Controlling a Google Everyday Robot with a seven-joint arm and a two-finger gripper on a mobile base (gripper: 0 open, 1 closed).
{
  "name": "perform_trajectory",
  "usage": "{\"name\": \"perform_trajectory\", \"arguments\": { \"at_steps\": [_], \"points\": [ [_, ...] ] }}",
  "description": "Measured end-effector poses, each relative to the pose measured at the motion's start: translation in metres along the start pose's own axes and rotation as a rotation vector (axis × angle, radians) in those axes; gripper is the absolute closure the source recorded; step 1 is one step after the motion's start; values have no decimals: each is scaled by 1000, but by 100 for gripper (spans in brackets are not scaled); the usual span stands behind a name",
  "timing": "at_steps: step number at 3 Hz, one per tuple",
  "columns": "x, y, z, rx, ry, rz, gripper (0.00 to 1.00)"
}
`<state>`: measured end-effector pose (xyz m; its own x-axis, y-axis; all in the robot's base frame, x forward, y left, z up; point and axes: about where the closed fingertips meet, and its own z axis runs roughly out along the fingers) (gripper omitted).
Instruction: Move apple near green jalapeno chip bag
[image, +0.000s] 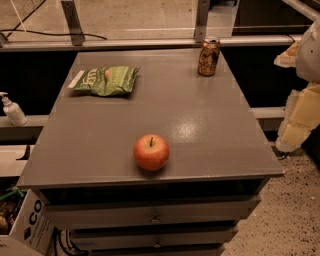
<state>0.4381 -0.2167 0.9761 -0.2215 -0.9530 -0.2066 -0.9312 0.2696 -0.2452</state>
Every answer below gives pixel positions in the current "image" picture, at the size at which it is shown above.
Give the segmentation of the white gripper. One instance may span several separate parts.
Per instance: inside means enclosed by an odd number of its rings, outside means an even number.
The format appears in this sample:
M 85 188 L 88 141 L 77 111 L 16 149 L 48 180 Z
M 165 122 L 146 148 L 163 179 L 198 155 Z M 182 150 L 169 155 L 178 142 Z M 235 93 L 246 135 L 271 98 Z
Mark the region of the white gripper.
M 297 75 L 308 81 L 302 91 L 292 90 L 288 96 L 284 120 L 281 122 L 275 146 L 282 152 L 293 152 L 320 125 L 320 19 L 278 55 L 274 64 L 296 67 Z

